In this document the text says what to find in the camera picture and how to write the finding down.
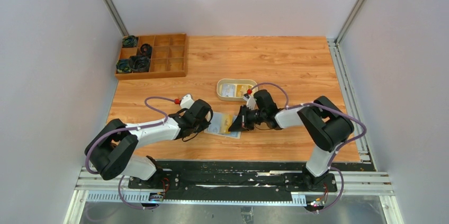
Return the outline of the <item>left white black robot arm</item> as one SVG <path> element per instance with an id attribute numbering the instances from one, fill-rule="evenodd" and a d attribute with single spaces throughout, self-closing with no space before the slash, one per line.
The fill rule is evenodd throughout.
<path id="1" fill-rule="evenodd" d="M 162 119 L 143 123 L 124 123 L 113 119 L 95 136 L 84 150 L 85 167 L 105 181 L 118 176 L 133 176 L 150 189 L 161 185 L 162 174 L 149 157 L 136 156 L 136 149 L 160 141 L 190 140 L 204 131 L 213 118 L 212 107 L 204 100 L 169 99 L 179 105 L 176 113 L 167 114 L 153 106 L 149 108 L 163 115 Z"/>

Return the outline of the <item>yellow card from holder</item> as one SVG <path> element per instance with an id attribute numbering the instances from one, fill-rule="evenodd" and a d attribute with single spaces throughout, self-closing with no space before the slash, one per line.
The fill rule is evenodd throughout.
<path id="1" fill-rule="evenodd" d="M 229 131 L 230 126 L 234 121 L 234 116 L 231 114 L 222 114 L 220 119 L 220 128 L 219 133 L 222 135 L 229 135 L 231 132 Z"/>

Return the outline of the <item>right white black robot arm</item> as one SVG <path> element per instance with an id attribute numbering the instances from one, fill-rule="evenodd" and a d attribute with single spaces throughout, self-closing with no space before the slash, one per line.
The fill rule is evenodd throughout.
<path id="1" fill-rule="evenodd" d="M 251 131 L 256 125 L 263 123 L 272 130 L 299 126 L 307 130 L 315 143 L 312 155 L 303 168 L 302 183 L 309 191 L 315 191 L 323 185 L 337 147 L 354 132 L 354 126 L 348 116 L 325 96 L 315 99 L 312 103 L 281 109 L 265 89 L 247 98 L 247 103 L 240 107 L 228 131 Z"/>

